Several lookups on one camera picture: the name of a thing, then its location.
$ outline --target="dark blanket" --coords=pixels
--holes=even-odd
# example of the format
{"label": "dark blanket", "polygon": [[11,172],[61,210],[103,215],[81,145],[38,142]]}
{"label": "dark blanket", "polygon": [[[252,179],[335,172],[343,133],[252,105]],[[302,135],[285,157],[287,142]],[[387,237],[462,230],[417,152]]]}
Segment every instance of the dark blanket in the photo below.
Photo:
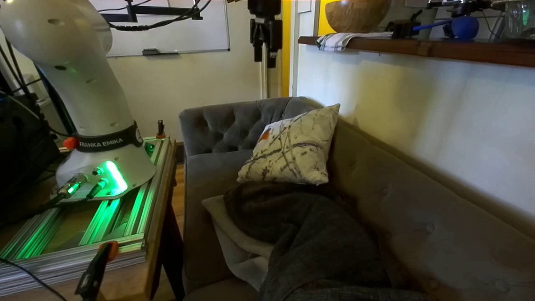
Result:
{"label": "dark blanket", "polygon": [[226,205],[247,234],[275,244],[267,301],[424,299],[392,287],[374,235],[327,187],[241,184]]}

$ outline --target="wooden shelf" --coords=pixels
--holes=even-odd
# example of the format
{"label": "wooden shelf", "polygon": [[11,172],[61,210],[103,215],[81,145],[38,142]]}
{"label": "wooden shelf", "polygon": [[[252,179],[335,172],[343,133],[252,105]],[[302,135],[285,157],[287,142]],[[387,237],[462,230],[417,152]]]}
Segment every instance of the wooden shelf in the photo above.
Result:
{"label": "wooden shelf", "polygon": [[[317,45],[318,36],[300,36],[298,43]],[[354,38],[347,51],[380,51],[449,60],[535,66],[535,41],[454,41],[454,40],[380,40]]]}

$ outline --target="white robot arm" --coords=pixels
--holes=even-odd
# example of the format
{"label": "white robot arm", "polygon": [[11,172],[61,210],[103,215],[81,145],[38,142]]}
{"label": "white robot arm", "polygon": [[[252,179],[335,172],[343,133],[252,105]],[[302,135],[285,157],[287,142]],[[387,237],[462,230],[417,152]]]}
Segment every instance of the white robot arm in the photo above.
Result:
{"label": "white robot arm", "polygon": [[58,170],[59,185],[96,180],[91,199],[114,199],[148,182],[143,147],[106,53],[108,21],[88,0],[4,0],[0,26],[61,93],[78,128],[78,148]]}

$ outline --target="whiteboard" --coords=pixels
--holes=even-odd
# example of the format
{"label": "whiteboard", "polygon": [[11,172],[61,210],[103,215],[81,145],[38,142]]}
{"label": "whiteboard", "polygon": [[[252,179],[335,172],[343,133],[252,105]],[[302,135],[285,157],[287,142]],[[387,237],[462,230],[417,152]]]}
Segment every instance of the whiteboard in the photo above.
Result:
{"label": "whiteboard", "polygon": [[[126,6],[124,0],[91,0],[98,10]],[[151,0],[145,5],[153,6],[193,6],[193,0]],[[228,51],[230,43],[230,20],[228,1],[213,0],[201,13],[203,20],[183,20],[161,28],[146,31],[121,31],[113,28],[114,45],[109,56],[133,56],[143,55],[146,48],[160,50],[161,53],[190,53],[190,51]],[[138,23],[116,25],[151,25],[161,20],[175,18],[173,15],[138,15]]]}

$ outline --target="throw pillow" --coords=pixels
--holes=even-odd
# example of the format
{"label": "throw pillow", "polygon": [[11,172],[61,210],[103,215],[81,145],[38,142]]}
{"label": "throw pillow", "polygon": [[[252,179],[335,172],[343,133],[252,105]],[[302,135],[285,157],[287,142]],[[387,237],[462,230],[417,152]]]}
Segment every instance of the throw pillow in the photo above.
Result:
{"label": "throw pillow", "polygon": [[238,182],[330,182],[327,160],[340,105],[310,110],[267,125]]}

